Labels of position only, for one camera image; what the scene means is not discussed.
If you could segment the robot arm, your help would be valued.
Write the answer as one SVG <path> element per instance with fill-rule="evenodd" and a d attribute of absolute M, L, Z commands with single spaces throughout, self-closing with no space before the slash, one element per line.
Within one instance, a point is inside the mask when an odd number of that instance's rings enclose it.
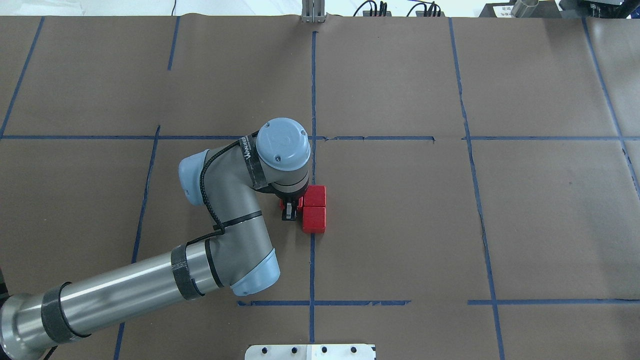
<path fill-rule="evenodd" d="M 147 313 L 279 276 L 266 195 L 311 181 L 311 128 L 228 136 L 32 135 L 1 142 L 1 358 L 39 360 Z"/>

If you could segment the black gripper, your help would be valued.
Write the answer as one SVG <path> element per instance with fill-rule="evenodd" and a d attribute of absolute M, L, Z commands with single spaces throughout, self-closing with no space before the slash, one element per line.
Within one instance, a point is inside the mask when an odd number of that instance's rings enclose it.
<path fill-rule="evenodd" d="M 298 199 L 306 194 L 309 187 L 308 182 L 284 186 L 273 182 L 274 194 L 281 199 L 281 220 L 294 222 L 298 217 Z"/>

